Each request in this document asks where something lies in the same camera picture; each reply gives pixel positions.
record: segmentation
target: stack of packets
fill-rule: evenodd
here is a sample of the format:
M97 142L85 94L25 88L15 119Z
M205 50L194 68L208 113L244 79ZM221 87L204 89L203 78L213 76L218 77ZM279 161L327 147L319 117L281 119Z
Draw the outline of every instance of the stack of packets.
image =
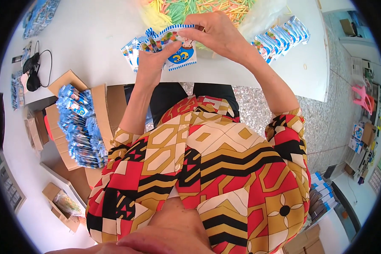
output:
M182 38L178 35L178 31L183 28L195 27L194 25L173 25L168 26L160 33L156 33L152 28L148 28L145 31L145 36L135 37L124 47L121 48L121 52L126 57L127 62L130 64L134 72L138 69L138 53L140 50L149 52L160 52L164 48L174 41L181 41L182 47L170 56L165 65L168 66L168 70L182 68L183 66L196 64L196 51L195 41L191 41L187 38Z
M81 167L102 168L107 152L96 121L90 90L79 92L71 84L63 86L56 102L60 113L58 126L69 142L72 159Z
M257 48L265 61L271 64L299 43L307 44L309 38L308 29L297 17L292 16L283 27L275 26L263 35L256 35L251 44Z

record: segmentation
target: stool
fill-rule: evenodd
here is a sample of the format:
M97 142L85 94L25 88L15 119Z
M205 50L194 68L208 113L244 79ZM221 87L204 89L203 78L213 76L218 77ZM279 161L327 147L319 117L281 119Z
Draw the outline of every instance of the stool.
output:
M351 87L351 89L355 91L357 94L359 94L361 97L360 99L354 99L353 102L362 106L365 110L367 110L368 113L370 113L370 115L372 115L375 102L374 98L366 93L365 86L361 87L358 84L355 84Z

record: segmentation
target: geometric print shirt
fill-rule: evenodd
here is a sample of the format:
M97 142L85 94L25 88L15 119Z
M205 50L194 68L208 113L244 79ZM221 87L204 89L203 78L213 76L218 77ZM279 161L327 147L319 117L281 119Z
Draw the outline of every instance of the geometric print shirt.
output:
M118 129L86 209L92 238L147 226L171 195L198 211L215 253L274 253L291 240L309 209L302 112L275 114L266 139L235 114L191 95L141 136Z

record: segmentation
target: speckled floor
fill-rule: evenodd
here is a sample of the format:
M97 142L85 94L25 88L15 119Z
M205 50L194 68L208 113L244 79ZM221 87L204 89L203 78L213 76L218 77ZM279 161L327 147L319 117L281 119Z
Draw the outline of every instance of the speckled floor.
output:
M306 120L308 168L311 173L325 171L328 166L343 162L353 124L361 118L362 109L353 103L350 87L351 56L339 43L329 16L325 17L330 51L330 83L327 102L297 96ZM193 83L183 83L192 94ZM264 136L271 112L259 88L234 86L240 106L240 120Z

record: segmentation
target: woman's right hand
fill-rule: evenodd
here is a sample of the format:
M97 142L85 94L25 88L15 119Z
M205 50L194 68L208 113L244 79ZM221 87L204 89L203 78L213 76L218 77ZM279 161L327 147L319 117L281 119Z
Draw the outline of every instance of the woman's right hand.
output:
M222 11L190 14L186 17L185 24L193 24L196 29L184 28L178 31L179 36L198 41L236 63L244 64L249 53L257 52Z

